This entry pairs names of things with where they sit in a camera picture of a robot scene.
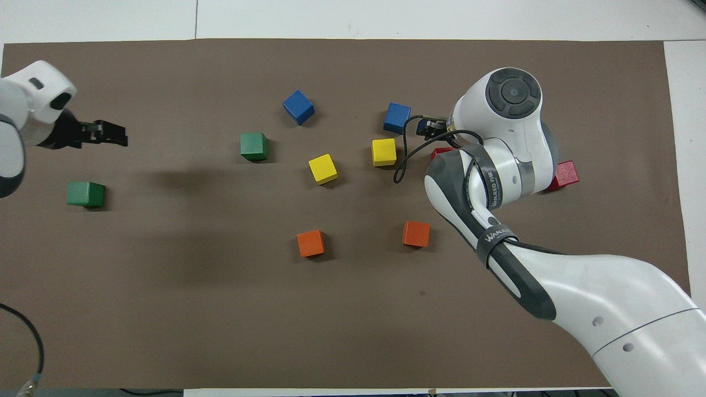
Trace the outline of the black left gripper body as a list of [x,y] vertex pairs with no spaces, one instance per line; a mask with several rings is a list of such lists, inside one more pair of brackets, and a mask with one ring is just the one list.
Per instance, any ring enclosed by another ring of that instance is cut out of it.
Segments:
[[83,138],[83,124],[70,110],[63,110],[51,126],[50,133],[39,143],[39,146],[49,150],[60,150],[65,147],[81,149],[83,145],[81,138]]

